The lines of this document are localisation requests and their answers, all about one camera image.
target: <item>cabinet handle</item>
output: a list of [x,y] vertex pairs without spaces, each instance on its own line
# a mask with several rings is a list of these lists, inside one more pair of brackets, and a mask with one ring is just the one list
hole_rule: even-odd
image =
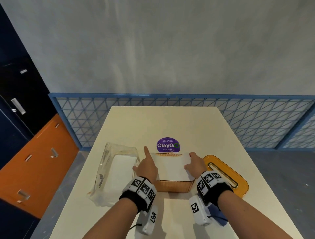
[[12,99],[11,101],[15,105],[15,107],[20,111],[21,114],[26,113],[25,109],[23,109],[23,107],[21,106],[21,104],[18,102],[16,98]]
[[30,155],[25,159],[25,162],[27,162],[31,157],[32,157],[32,155],[30,154]]
[[54,148],[51,148],[51,152],[53,153],[53,155],[50,156],[51,158],[57,158],[59,156],[59,154]]
[[27,194],[26,192],[22,191],[21,189],[18,191],[18,194],[20,196],[22,196],[23,199],[22,200],[18,200],[17,203],[22,203],[22,202],[24,202],[24,201],[26,201],[26,200],[28,200],[30,198],[30,195]]

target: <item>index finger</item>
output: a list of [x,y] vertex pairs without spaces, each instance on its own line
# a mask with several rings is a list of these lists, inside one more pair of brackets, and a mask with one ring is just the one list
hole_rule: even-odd
[[144,146],[144,154],[146,155],[146,158],[151,158],[151,154],[147,146]]

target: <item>purple sticker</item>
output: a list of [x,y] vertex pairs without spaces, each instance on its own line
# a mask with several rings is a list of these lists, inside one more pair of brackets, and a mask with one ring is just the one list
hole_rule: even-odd
[[160,153],[165,153],[165,152],[178,153],[180,151],[180,145],[176,139],[166,137],[166,138],[160,139],[157,142],[157,150]]

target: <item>orange plastic tray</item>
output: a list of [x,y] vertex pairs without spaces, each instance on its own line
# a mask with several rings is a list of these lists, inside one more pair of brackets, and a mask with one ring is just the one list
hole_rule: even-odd
[[249,186],[247,181],[241,175],[214,155],[207,155],[203,159],[208,171],[218,170],[221,172],[227,178],[234,193],[241,198],[244,197],[249,189]]

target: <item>table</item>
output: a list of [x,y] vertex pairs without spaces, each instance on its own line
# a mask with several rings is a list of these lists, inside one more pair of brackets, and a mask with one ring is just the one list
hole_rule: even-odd
[[[150,152],[157,153],[156,143],[163,137],[178,140],[180,152],[194,151],[200,157],[213,154],[224,161],[247,180],[249,191],[244,200],[294,239],[302,239],[217,107],[139,106],[110,109],[50,239],[82,238],[109,210],[109,207],[96,207],[86,197],[94,185],[107,142],[136,147],[140,158],[143,159],[144,145]],[[188,200],[196,191],[194,185],[187,194],[157,193],[154,203],[158,206],[159,214],[150,238],[237,238],[229,224],[222,227],[214,222],[201,227],[194,223]],[[135,235],[134,229],[127,235],[127,238],[141,237]]]

